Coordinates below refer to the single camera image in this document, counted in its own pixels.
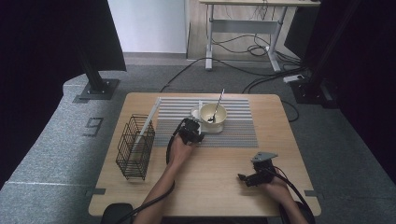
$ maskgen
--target ridged plastic mat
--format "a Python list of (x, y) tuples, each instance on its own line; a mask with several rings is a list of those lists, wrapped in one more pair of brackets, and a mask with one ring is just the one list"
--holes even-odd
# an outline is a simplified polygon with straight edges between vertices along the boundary
[[(177, 125), (191, 116), (195, 106), (216, 103), (215, 98), (163, 97), (159, 106), (154, 146), (166, 147)], [(248, 99), (220, 102), (227, 109), (227, 119), (219, 133), (206, 133), (200, 147), (258, 147)]]

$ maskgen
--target white desk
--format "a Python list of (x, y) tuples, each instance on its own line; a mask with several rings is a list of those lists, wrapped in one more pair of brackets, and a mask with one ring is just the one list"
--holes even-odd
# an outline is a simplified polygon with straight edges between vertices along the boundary
[[(216, 33), (239, 33), (239, 34), (269, 34), (274, 35), (270, 46), (266, 48), (271, 65), (275, 72), (280, 72), (279, 64), (276, 60), (275, 46), (282, 28), (283, 20), (288, 7), (318, 7), (320, 2), (311, 0), (200, 0), (200, 3), (210, 6), (210, 16), (208, 23), (208, 39), (206, 45), (206, 70), (212, 69), (212, 34)], [(236, 20), (214, 20), (215, 5), (231, 6), (268, 6), (282, 7), (282, 13), (277, 21), (236, 21)]]

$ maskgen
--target tripod base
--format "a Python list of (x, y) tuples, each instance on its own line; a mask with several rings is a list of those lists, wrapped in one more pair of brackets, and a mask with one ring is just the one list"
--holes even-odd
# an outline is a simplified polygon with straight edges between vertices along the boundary
[(309, 83), (291, 82), (290, 87), (293, 91), (297, 104), (322, 105), (324, 108), (338, 108), (335, 97), (329, 91), (329, 85), (323, 83), (317, 92), (307, 92)]
[(120, 81), (118, 79), (103, 78), (103, 82), (104, 87), (100, 91), (93, 91), (91, 84), (87, 83), (84, 91), (82, 91), (80, 95), (76, 96), (73, 103), (84, 104), (90, 100), (111, 100), (114, 90), (117, 88)]

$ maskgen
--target black curtain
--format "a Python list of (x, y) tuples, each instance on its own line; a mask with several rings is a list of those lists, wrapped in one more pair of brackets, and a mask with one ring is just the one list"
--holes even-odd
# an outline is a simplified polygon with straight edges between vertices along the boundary
[[(323, 2), (304, 59), (312, 71), (351, 1)], [(395, 6), (392, 1), (361, 0), (324, 66), (314, 75), (336, 85), (341, 111), (396, 183)]]
[(106, 0), (1, 1), (1, 186), (50, 120), (63, 84), (84, 74), (76, 41), (98, 71), (126, 71)]

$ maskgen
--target wooden table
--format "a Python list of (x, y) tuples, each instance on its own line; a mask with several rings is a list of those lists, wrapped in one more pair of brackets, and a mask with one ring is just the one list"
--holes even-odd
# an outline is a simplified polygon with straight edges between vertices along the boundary
[[(200, 0), (202, 4), (210, 6), (208, 26), (205, 69), (212, 70), (212, 34), (213, 33), (237, 33), (237, 34), (268, 34), (273, 35), (270, 46), (266, 47), (268, 58), (275, 72), (281, 69), (276, 60), (275, 46), (282, 28), (283, 20), (288, 7), (319, 7), (319, 1), (311, 0)], [(282, 13), (277, 21), (237, 21), (214, 19), (214, 6), (268, 6), (282, 7)]]
[[(165, 147), (151, 151), (145, 180), (126, 180), (115, 163), (125, 123), (132, 114), (149, 114), (158, 97), (209, 97), (209, 93), (129, 93), (120, 112), (105, 163), (96, 188), (104, 194), (94, 194), (89, 207), (93, 216), (101, 216), (111, 203), (130, 203), (138, 207), (146, 198), (165, 168)], [(320, 214), (318, 199), (305, 196), (305, 190), (313, 190), (305, 170), (299, 148), (290, 129), (283, 106), (276, 95), (224, 94), (224, 99), (248, 99), (258, 147), (198, 147), (176, 180), (176, 187), (169, 196), (166, 216), (184, 217), (273, 217), (278, 216), (277, 204), (255, 187), (246, 187), (237, 174), (254, 173), (250, 159), (258, 151), (278, 155), (273, 164), (280, 167), (289, 180), (304, 195), (315, 216)], [(157, 126), (158, 111), (153, 117)]]

